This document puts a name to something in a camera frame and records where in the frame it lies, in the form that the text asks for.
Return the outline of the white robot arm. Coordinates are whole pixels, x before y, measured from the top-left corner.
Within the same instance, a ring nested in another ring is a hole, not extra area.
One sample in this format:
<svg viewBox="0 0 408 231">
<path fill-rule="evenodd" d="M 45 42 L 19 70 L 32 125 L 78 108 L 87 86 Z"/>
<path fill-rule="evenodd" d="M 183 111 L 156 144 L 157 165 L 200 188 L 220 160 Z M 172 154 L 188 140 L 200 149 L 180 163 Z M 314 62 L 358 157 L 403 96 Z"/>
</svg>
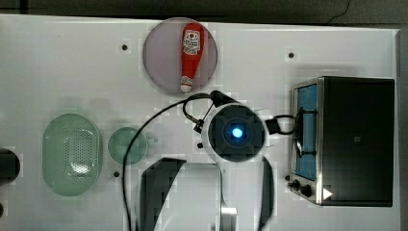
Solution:
<svg viewBox="0 0 408 231">
<path fill-rule="evenodd" d="M 237 102 L 216 105 L 200 134 L 209 164 L 163 157 L 143 172 L 139 231 L 262 231 L 274 194 L 264 120 Z"/>
</svg>

